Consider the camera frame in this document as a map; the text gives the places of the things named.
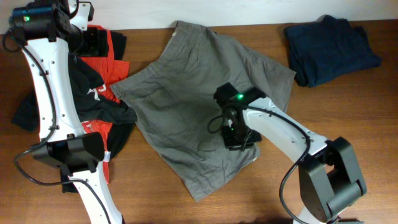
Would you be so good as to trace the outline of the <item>grey shorts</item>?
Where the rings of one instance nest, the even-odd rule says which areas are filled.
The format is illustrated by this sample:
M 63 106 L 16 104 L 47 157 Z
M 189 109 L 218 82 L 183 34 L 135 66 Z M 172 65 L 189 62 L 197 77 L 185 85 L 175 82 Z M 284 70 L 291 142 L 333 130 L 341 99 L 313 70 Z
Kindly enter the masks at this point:
M 131 107 L 146 141 L 181 178 L 194 200 L 228 183 L 260 154 L 257 146 L 230 151 L 220 134 L 216 89 L 254 86 L 286 110 L 295 72 L 208 27 L 178 21 L 161 56 L 111 86 Z

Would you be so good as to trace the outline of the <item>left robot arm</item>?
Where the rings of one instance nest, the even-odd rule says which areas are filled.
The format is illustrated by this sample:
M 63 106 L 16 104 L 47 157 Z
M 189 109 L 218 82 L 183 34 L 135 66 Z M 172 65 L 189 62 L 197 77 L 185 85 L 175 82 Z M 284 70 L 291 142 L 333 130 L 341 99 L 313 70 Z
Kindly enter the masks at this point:
M 94 7 L 89 1 L 33 1 L 13 9 L 7 34 L 23 51 L 34 81 L 40 116 L 40 142 L 18 154 L 19 165 L 28 154 L 58 168 L 73 184 L 92 223 L 124 223 L 116 208 L 103 170 L 104 142 L 100 133 L 85 133 L 76 112 L 68 57 L 88 52 L 88 23 Z

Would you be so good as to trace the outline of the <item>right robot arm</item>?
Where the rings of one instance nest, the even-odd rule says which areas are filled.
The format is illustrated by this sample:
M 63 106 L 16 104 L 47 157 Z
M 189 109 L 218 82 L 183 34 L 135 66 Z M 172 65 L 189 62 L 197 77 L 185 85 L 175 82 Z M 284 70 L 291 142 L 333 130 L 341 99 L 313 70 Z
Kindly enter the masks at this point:
M 283 207 L 284 187 L 298 170 L 304 208 L 294 223 L 341 223 L 339 215 L 367 192 L 353 146 L 343 137 L 335 140 L 314 133 L 280 110 L 260 89 L 239 92 L 230 83 L 213 95 L 221 108 L 219 130 L 225 147 L 243 151 L 267 138 L 292 162 L 279 187 Z

